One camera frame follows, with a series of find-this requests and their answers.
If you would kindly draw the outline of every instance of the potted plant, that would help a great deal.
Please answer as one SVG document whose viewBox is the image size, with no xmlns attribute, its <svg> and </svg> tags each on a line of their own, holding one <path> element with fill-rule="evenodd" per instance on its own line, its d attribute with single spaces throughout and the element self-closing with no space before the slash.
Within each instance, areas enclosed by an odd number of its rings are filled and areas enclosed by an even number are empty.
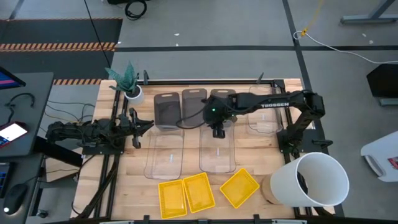
<svg viewBox="0 0 398 224">
<path fill-rule="evenodd" d="M 124 97 L 126 97 L 131 104 L 137 105 L 144 101 L 144 92 L 142 88 L 137 85 L 139 74 L 137 73 L 137 75 L 135 75 L 131 62 L 129 62 L 124 76 L 110 68 L 105 68 L 105 70 L 118 84 L 116 87 L 109 86 L 111 89 L 123 91 Z"/>
</svg>

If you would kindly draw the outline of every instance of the smartphone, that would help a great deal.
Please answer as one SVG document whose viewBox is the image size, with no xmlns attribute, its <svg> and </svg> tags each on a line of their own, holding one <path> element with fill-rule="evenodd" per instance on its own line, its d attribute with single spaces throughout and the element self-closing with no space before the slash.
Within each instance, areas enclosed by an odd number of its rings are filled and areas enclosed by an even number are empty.
<svg viewBox="0 0 398 224">
<path fill-rule="evenodd" d="M 17 122 L 9 123 L 0 127 L 0 148 L 10 144 L 26 133 L 27 130 L 22 127 L 22 124 Z"/>
</svg>

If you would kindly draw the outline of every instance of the yellow plastic tray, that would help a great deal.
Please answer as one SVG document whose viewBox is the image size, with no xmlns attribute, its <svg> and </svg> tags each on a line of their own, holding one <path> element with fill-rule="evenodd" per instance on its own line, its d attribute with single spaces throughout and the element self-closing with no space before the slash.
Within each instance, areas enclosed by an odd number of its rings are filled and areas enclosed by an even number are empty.
<svg viewBox="0 0 398 224">
<path fill-rule="evenodd" d="M 239 208 L 259 187 L 249 172 L 242 168 L 229 178 L 220 190 L 234 208 Z"/>
<path fill-rule="evenodd" d="M 162 218 L 175 218 L 187 214 L 187 203 L 182 180 L 159 184 L 159 202 Z"/>
<path fill-rule="evenodd" d="M 183 181 L 189 209 L 192 213 L 216 206 L 209 179 L 205 172 L 184 178 Z"/>
</svg>

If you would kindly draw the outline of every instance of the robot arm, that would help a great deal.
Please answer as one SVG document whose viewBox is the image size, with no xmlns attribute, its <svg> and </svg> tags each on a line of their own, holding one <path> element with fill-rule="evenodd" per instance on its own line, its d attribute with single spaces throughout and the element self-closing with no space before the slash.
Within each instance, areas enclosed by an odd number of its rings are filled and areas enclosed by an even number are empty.
<svg viewBox="0 0 398 224">
<path fill-rule="evenodd" d="M 118 148 L 121 140 L 127 136 L 133 136 L 132 145 L 139 149 L 141 144 L 138 140 L 153 125 L 154 121 L 143 121 L 137 117 L 134 108 L 130 108 L 130 117 L 124 114 L 119 115 L 120 123 L 115 125 L 110 119 L 95 120 L 94 123 L 79 124 L 63 124 L 55 122 L 49 125 L 45 137 L 49 143 L 62 141 L 64 139 L 81 139 L 82 147 L 109 146 Z"/>
<path fill-rule="evenodd" d="M 225 138 L 223 122 L 236 115 L 253 113 L 267 108 L 296 107 L 302 114 L 298 120 L 287 126 L 289 142 L 300 141 L 303 131 L 314 120 L 325 115 L 323 98 L 308 90 L 272 95 L 236 93 L 227 98 L 210 96 L 203 109 L 203 119 L 213 129 L 214 138 Z"/>
</svg>

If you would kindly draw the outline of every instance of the white pot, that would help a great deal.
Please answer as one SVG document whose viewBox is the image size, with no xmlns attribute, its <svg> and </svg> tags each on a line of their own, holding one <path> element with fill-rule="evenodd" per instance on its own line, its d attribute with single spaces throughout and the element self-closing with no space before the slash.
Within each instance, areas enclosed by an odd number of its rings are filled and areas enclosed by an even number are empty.
<svg viewBox="0 0 398 224">
<path fill-rule="evenodd" d="M 126 97 L 133 105 L 138 105 L 144 102 L 144 91 L 142 90 L 141 86 L 137 85 L 137 87 L 139 89 L 139 94 L 136 97 L 128 97 L 126 92 L 124 92 L 124 97 Z"/>
</svg>

